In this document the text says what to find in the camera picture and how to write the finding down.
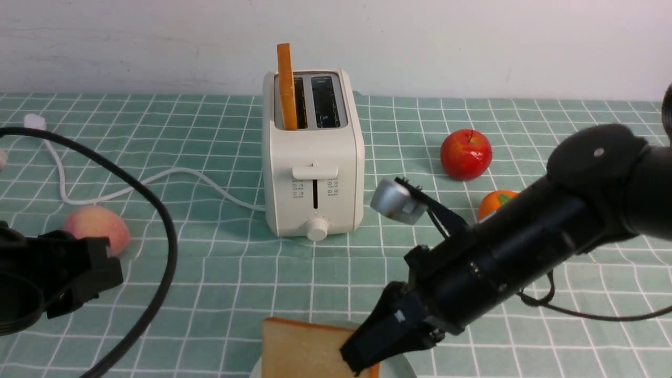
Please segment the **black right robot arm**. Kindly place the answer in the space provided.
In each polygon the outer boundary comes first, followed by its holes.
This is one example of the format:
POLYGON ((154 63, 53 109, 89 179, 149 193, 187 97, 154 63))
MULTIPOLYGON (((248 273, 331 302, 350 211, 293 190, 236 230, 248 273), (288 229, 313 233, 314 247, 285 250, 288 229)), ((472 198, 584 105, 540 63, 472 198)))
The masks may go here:
POLYGON ((473 226, 405 177, 382 180, 371 207, 413 224, 429 215, 444 240, 405 255, 406 282, 389 283, 341 348, 351 370, 427 350, 517 295, 530 307, 603 321, 649 320, 670 307, 635 316, 599 316, 553 306, 553 270, 575 255, 639 235, 670 240, 670 147, 652 146, 622 124, 603 124, 564 139, 545 176, 473 226))

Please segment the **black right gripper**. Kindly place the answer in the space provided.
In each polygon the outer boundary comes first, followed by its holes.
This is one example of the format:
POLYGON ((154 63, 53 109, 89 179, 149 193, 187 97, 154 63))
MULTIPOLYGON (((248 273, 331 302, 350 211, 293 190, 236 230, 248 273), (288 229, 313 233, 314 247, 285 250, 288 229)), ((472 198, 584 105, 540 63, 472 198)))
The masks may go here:
POLYGON ((462 333, 504 299, 502 267, 473 230, 432 249, 415 247, 405 261, 408 280, 386 285, 376 312, 340 349, 355 376, 395 356, 433 349, 446 333, 462 333))

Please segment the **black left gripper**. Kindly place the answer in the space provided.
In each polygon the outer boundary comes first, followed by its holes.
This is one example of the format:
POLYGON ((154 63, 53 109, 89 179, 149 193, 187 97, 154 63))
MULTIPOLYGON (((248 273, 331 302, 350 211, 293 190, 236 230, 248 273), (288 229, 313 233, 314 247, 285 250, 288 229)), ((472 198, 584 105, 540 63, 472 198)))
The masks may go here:
POLYGON ((75 238, 53 230, 32 238, 36 249, 37 287, 44 296, 49 320, 80 309, 106 290, 124 282, 120 260, 111 252, 108 237, 75 238))

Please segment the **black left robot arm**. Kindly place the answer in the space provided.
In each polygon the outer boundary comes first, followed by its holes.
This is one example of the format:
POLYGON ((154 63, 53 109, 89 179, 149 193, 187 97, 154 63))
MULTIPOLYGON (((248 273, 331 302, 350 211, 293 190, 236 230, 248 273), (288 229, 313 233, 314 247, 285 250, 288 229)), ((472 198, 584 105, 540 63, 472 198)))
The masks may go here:
POLYGON ((2 335, 20 333, 46 313, 57 318, 121 285, 106 236, 65 230, 26 237, 2 222, 2 335))

